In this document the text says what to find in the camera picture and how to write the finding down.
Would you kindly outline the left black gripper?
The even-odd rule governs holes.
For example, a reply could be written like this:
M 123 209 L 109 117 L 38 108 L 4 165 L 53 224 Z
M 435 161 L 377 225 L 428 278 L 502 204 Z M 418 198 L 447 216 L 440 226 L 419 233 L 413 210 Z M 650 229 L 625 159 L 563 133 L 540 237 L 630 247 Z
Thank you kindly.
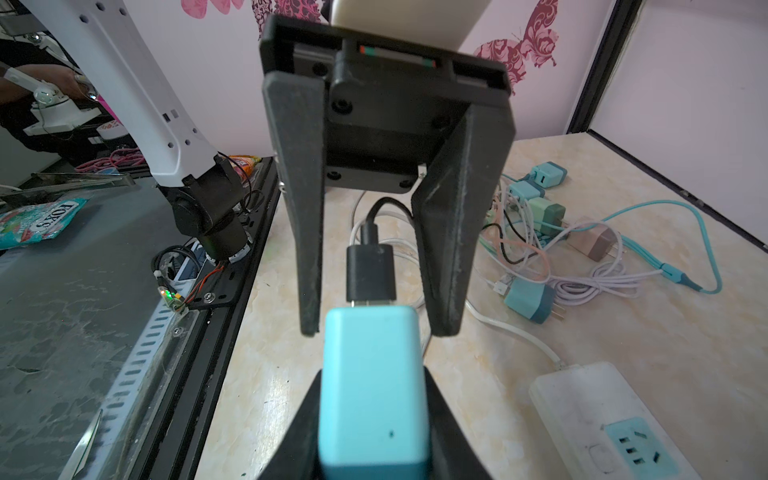
M 324 188 L 411 197 L 431 332 L 460 332 L 476 242 L 515 136 L 496 62 L 280 15 L 263 96 L 295 241 L 300 331 L 319 332 Z

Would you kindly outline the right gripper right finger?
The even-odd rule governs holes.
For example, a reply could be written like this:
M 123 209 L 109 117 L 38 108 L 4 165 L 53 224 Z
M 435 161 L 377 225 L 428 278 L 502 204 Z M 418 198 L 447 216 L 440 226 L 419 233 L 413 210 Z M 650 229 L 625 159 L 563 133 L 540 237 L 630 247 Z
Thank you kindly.
M 430 479 L 490 480 L 431 372 L 424 367 L 430 438 Z

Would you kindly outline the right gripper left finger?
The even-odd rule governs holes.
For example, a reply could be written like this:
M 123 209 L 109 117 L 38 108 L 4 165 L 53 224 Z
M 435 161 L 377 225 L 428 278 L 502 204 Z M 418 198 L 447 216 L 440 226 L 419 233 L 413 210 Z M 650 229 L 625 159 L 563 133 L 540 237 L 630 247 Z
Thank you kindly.
M 323 478 L 318 454 L 321 378 L 318 371 L 260 480 Z

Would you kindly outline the teal charger plug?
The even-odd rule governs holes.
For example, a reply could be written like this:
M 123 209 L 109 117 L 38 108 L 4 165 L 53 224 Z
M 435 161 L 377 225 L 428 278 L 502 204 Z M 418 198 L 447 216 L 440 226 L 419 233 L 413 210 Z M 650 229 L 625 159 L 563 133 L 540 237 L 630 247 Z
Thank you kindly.
M 325 321 L 318 455 L 327 479 L 424 479 L 429 420 L 410 306 L 336 308 Z

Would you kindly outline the long multicolour power strip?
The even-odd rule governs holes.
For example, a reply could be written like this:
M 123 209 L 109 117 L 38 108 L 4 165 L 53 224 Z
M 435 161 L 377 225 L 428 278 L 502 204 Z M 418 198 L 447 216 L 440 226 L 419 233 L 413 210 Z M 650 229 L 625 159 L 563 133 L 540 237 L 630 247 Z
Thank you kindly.
M 531 400 L 573 479 L 698 479 L 609 362 L 542 375 Z

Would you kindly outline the red yellow snack packet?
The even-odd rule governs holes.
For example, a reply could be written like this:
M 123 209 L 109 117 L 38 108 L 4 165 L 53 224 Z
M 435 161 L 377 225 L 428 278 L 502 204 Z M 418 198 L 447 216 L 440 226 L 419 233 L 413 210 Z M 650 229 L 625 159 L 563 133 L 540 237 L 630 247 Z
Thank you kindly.
M 85 198 L 27 205 L 1 215 L 1 250 L 56 238 L 88 202 Z

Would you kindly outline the black mounting rail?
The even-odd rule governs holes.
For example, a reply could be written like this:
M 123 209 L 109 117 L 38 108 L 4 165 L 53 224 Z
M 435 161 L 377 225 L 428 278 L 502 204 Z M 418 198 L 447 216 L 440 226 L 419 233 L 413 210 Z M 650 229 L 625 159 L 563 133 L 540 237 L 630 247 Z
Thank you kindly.
M 257 207 L 243 221 L 253 243 L 245 257 L 212 275 L 193 302 L 181 357 L 138 444 L 130 479 L 192 479 L 199 465 L 246 305 L 280 198 L 275 161 L 258 164 Z

